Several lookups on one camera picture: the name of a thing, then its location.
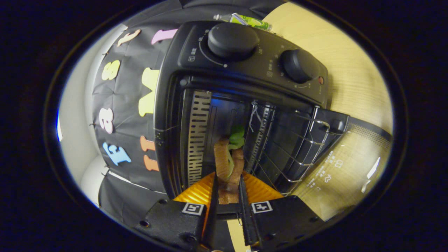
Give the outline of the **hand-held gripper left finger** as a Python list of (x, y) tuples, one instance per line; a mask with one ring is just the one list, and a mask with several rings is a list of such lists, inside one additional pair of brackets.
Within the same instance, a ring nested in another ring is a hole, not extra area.
[(173, 250), (213, 251), (218, 198), (219, 181), (212, 172), (175, 199), (159, 199), (135, 230)]

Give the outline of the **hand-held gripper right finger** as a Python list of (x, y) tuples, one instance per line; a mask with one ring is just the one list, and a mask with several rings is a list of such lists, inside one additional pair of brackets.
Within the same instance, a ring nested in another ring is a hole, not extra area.
[(239, 217), (245, 245), (253, 251), (285, 249), (325, 225), (297, 196), (285, 197), (247, 172), (240, 178)]

